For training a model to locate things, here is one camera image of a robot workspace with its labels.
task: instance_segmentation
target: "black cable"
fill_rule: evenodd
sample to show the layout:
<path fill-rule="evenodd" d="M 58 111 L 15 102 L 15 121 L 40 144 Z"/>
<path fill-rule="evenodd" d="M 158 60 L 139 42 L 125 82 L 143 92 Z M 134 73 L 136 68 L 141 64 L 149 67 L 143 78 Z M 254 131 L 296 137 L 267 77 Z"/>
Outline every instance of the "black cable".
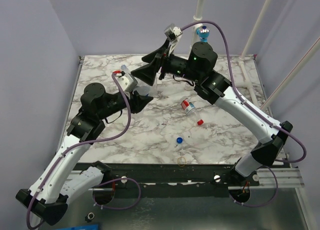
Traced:
<path fill-rule="evenodd" d="M 194 86 L 195 86 L 195 84 L 194 84 L 193 81 L 192 81 L 192 82 L 189 82 L 189 81 L 187 81 L 187 80 L 176 80 L 176 79 L 175 79 L 175 75 L 172 75 L 172 78 L 173 78 L 173 80 L 175 80 L 176 82 L 185 82 L 185 83 L 189 84 L 191 87 L 194 87 Z"/>
<path fill-rule="evenodd" d="M 116 120 L 118 120 L 118 118 L 120 118 L 121 116 L 122 116 L 122 110 L 120 111 L 120 115 L 119 115 L 115 120 L 113 120 L 113 121 L 111 121 L 111 122 L 108 122 L 108 119 L 107 119 L 107 118 L 105 118 L 104 120 L 105 120 L 106 124 L 112 124 L 112 123 L 114 123 Z"/>

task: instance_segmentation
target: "blue bottle cap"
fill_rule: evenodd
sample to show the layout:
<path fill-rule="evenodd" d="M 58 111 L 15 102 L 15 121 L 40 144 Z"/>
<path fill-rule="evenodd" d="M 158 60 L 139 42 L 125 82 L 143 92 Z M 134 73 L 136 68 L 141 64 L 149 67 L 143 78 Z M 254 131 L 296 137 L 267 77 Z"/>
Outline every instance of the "blue bottle cap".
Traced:
<path fill-rule="evenodd" d="M 182 143 L 182 142 L 183 142 L 182 137 L 178 137 L 178 138 L 176 139 L 176 142 L 177 142 L 178 144 Z"/>

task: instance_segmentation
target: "robotic arm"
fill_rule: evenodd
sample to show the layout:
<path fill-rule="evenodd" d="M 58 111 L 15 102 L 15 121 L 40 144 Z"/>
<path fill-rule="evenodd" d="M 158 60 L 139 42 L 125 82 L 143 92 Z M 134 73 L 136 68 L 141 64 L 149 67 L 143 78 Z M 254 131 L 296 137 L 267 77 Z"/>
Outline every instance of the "robotic arm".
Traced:
<path fill-rule="evenodd" d="M 131 112 L 139 113 L 153 99 L 153 97 L 141 96 L 134 91 L 137 85 L 135 78 L 152 86 L 157 72 L 161 69 L 160 80 L 166 74 L 171 74 L 193 81 L 194 90 L 202 99 L 230 113 L 258 139 L 257 146 L 239 159 L 229 171 L 228 181 L 240 186 L 253 171 L 262 165 L 272 166 L 288 136 L 270 126 L 268 122 L 259 118 L 243 104 L 233 91 L 232 83 L 213 70 L 218 55 L 207 42 L 196 42 L 192 46 L 188 59 L 184 59 L 173 54 L 181 37 L 181 30 L 171 25 L 165 34 L 167 36 L 165 43 L 142 58 L 148 64 L 132 71 L 131 74 L 117 72 L 121 74 L 118 77 L 121 88 L 129 95 L 126 98 Z M 111 169 L 101 162 L 96 162 L 79 177 L 66 182 L 74 166 L 91 144 L 79 145 L 64 155 L 66 150 L 79 142 L 96 140 L 105 128 L 102 120 L 126 107 L 120 92 L 107 93 L 100 83 L 89 84 L 84 89 L 80 100 L 82 107 L 72 119 L 67 129 L 67 136 L 47 169 L 29 189 L 21 189 L 16 195 L 16 198 L 26 207 L 31 204 L 31 211 L 50 225 L 56 224 L 63 217 L 68 204 L 78 196 L 105 180 L 113 179 Z M 289 122 L 280 123 L 249 101 L 247 103 L 256 112 L 268 118 L 273 125 L 288 132 L 292 130 L 293 126 Z M 39 189 L 45 178 L 45 184 Z"/>

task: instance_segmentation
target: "marble tabletop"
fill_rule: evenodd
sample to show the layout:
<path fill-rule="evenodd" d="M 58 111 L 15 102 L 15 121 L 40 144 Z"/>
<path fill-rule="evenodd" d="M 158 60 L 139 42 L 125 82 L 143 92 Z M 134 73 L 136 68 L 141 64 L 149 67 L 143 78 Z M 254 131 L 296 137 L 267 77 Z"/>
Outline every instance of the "marble tabletop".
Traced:
<path fill-rule="evenodd" d="M 81 106 L 80 97 L 86 85 L 98 82 L 107 93 L 118 91 L 111 73 L 125 64 L 130 71 L 142 66 L 142 55 L 93 55 L 86 56 L 70 108 L 66 128 Z M 242 82 L 238 58 L 232 57 L 231 64 L 235 82 Z M 244 61 L 252 80 L 256 97 L 261 105 L 265 101 L 256 66 L 252 57 Z M 214 68 L 230 78 L 227 58 L 219 56 Z M 185 90 L 184 82 L 176 82 L 170 75 L 157 80 L 156 97 L 146 106 L 143 116 L 132 115 L 128 131 L 120 138 L 95 143 L 80 159 L 81 163 L 102 161 L 104 163 L 176 164 L 184 157 L 188 164 L 234 164 L 249 153 L 257 144 L 255 136 L 240 122 L 224 110 L 201 99 L 195 91 Z M 249 100 L 249 91 L 239 88 Z M 180 99 L 187 96 L 201 115 L 204 124 L 198 126 L 184 113 Z M 117 118 L 114 114 L 109 121 Z M 127 111 L 114 123 L 106 124 L 99 138 L 112 137 L 120 133 L 127 124 Z M 182 144 L 176 139 L 183 138 Z"/>

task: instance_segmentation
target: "red cap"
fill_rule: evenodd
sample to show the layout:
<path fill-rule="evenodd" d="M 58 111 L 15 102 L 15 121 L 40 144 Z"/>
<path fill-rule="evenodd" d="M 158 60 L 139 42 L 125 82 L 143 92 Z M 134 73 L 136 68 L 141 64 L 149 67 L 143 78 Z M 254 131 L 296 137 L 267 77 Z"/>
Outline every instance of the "red cap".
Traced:
<path fill-rule="evenodd" d="M 197 124 L 200 126 L 201 124 L 203 124 L 204 121 L 202 119 L 200 119 L 200 121 L 197 122 Z"/>

